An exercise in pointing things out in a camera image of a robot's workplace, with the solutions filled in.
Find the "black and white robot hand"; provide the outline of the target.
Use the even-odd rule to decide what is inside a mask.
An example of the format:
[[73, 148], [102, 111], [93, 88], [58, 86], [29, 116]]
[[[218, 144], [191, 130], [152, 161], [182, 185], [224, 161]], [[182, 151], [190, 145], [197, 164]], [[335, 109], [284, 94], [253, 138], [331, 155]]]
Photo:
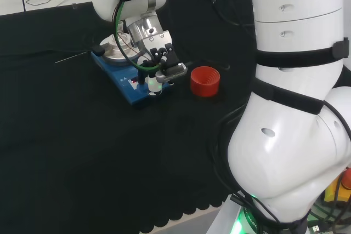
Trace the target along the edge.
[[[155, 63], [148, 56], [141, 56], [137, 64], [140, 67], [154, 67]], [[138, 82], [139, 84], [145, 84], [148, 88], [148, 94], [150, 96], [158, 96], [162, 93], [163, 84], [158, 82], [156, 79], [155, 71], [138, 70]]]

